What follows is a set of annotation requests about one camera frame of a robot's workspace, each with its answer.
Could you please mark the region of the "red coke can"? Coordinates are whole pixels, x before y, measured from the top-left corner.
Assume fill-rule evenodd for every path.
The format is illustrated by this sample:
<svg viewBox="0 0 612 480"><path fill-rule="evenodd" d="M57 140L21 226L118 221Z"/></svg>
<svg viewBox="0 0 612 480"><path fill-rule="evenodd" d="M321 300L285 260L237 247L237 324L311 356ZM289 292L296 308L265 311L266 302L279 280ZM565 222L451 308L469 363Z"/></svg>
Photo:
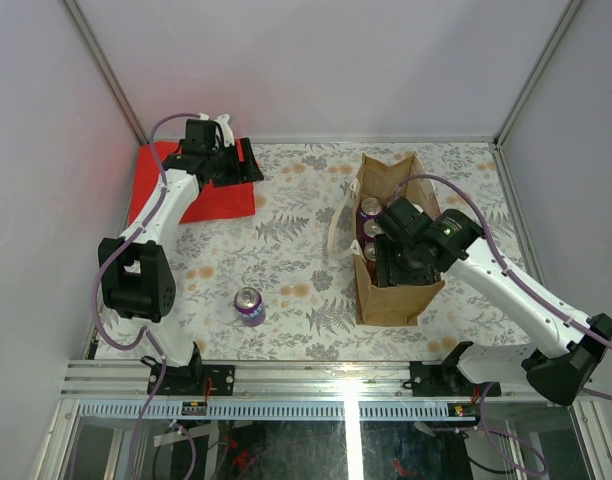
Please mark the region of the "red coke can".
<svg viewBox="0 0 612 480"><path fill-rule="evenodd" d="M367 242L364 246L363 253L367 262L376 262L376 244L374 242Z"/></svg>

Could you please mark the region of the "purple fanta can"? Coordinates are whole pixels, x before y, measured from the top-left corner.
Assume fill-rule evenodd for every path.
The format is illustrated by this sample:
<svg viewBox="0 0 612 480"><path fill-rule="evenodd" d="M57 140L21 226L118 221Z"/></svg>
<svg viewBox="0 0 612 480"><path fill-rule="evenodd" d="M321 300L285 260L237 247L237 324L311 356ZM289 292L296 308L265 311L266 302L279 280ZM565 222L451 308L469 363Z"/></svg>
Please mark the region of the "purple fanta can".
<svg viewBox="0 0 612 480"><path fill-rule="evenodd" d="M358 215L362 220L376 219L382 211L382 204L374 197L364 198L358 207Z"/></svg>
<svg viewBox="0 0 612 480"><path fill-rule="evenodd" d="M234 307L247 327L259 326L266 319L261 293L253 287L243 287L235 294Z"/></svg>
<svg viewBox="0 0 612 480"><path fill-rule="evenodd" d="M374 219L365 220L362 224L363 239L367 242L372 242L378 235L382 235L382 228Z"/></svg>

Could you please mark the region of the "brown jute canvas bag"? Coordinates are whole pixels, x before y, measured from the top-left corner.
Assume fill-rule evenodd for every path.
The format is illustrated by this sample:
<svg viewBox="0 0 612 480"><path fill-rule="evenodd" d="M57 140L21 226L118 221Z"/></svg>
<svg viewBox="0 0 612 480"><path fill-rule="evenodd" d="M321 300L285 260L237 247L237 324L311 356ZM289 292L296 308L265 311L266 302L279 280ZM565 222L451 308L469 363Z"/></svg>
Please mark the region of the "brown jute canvas bag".
<svg viewBox="0 0 612 480"><path fill-rule="evenodd" d="M424 169L412 152L387 165L362 156L359 172L344 188L333 211L326 242L330 259L352 262L356 323L364 326L415 326L445 282L431 267L409 267L403 247L368 225L384 213L393 199L402 197L436 219L440 207L428 180L414 180Z"/></svg>

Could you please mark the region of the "purple fanta can front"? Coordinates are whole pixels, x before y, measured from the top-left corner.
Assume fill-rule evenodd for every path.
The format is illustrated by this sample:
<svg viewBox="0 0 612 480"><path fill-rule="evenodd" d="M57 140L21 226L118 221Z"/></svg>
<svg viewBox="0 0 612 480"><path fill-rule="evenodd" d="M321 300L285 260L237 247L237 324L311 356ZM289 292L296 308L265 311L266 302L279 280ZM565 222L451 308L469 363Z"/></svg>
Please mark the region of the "purple fanta can front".
<svg viewBox="0 0 612 480"><path fill-rule="evenodd" d="M253 287L243 287L235 294L234 307L247 327L259 326L266 319L261 293Z"/></svg>

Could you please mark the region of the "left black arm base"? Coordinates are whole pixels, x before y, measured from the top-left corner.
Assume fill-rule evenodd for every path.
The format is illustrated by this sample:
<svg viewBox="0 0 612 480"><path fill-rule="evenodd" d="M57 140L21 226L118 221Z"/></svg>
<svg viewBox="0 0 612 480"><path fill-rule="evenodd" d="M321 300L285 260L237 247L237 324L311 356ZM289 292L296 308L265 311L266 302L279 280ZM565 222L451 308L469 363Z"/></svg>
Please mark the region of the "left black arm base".
<svg viewBox="0 0 612 480"><path fill-rule="evenodd" d="M206 364L194 348L187 366L167 367L158 395L168 396L232 396L235 385L234 365Z"/></svg>

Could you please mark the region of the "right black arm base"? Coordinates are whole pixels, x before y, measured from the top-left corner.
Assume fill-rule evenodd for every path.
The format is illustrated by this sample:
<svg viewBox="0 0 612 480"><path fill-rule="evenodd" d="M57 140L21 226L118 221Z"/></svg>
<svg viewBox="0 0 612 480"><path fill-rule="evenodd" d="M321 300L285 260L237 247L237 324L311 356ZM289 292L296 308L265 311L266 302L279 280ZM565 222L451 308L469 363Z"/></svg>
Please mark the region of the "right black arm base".
<svg viewBox="0 0 612 480"><path fill-rule="evenodd" d="M439 363L411 361L410 379L403 387L414 397L473 397L477 389L492 383L489 393L500 397L501 365L494 348L464 341Z"/></svg>

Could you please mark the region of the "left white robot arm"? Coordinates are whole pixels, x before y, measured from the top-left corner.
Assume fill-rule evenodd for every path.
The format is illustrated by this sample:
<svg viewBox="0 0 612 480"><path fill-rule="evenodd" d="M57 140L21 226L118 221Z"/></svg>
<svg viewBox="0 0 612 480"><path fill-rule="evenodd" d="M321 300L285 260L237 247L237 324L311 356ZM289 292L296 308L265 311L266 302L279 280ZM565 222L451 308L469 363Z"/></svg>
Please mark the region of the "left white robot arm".
<svg viewBox="0 0 612 480"><path fill-rule="evenodd" d="M149 143L154 175L139 180L134 197L140 210L117 238L98 246L99 271L91 295L138 329L167 365L170 382L183 394L198 392L205 371L193 363L194 342L169 319L176 284L166 250L186 215L192 220L250 216L255 211L253 186L264 179L247 138L236 137L231 117L183 113L185 133L177 146L161 155Z"/></svg>

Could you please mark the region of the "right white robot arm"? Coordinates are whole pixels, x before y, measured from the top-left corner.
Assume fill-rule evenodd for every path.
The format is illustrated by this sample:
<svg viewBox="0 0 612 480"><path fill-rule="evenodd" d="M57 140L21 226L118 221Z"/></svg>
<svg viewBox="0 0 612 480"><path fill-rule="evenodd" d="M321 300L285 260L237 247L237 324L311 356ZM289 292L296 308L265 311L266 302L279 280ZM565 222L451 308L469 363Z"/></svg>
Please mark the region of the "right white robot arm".
<svg viewBox="0 0 612 480"><path fill-rule="evenodd" d="M590 316L561 301L505 259L485 229L458 210L431 218L399 198L376 222L394 249L399 283L412 275L448 273L477 290L530 338L517 346L460 346L457 360L441 372L449 392L464 394L488 382L515 383L557 405L574 403L612 341L610 316Z"/></svg>

